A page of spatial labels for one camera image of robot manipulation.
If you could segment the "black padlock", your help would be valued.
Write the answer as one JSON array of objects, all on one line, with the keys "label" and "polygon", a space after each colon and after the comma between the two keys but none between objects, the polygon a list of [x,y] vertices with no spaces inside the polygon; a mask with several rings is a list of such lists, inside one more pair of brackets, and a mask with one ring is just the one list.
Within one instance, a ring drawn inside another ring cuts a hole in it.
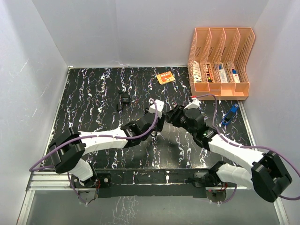
[{"label": "black padlock", "polygon": [[122,111],[125,105],[130,104],[131,98],[130,95],[127,92],[124,92],[122,90],[118,90],[118,94],[120,95],[120,105],[116,105],[116,110],[118,112]]}]

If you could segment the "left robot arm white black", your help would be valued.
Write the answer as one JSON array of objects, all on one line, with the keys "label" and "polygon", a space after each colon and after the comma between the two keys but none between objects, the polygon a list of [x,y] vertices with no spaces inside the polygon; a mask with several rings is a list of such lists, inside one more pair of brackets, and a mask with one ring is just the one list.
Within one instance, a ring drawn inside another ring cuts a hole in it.
[{"label": "left robot arm white black", "polygon": [[126,125],[102,132],[79,132],[69,128],[57,140],[52,141],[49,151],[64,145],[51,155],[52,165],[57,174],[70,173],[85,187],[96,184],[97,174],[93,166],[82,159],[91,152],[109,149],[124,149],[137,146],[152,132],[162,131],[165,115],[161,112],[146,111],[143,117]]}]

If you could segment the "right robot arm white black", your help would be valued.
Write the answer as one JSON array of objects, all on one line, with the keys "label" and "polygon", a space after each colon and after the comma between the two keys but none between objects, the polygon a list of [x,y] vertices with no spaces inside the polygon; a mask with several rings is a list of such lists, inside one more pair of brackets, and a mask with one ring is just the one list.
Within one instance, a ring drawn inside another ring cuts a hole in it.
[{"label": "right robot arm white black", "polygon": [[225,139],[215,128],[206,124],[196,106],[177,105],[165,113],[165,120],[185,129],[199,147],[237,163],[237,166],[232,166],[219,161],[210,168],[204,178],[214,186],[222,183],[242,185],[272,203],[293,181],[277,153],[263,153]]}]

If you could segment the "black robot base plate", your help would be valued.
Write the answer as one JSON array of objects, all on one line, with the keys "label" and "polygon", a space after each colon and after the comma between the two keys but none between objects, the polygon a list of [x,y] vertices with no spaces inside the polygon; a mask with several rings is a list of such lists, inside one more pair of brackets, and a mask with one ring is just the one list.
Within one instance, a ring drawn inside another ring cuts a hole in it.
[{"label": "black robot base plate", "polygon": [[71,186],[96,198],[121,196],[191,196],[213,202],[227,198],[228,184],[214,184],[207,169],[97,169],[88,182],[71,175]]}]

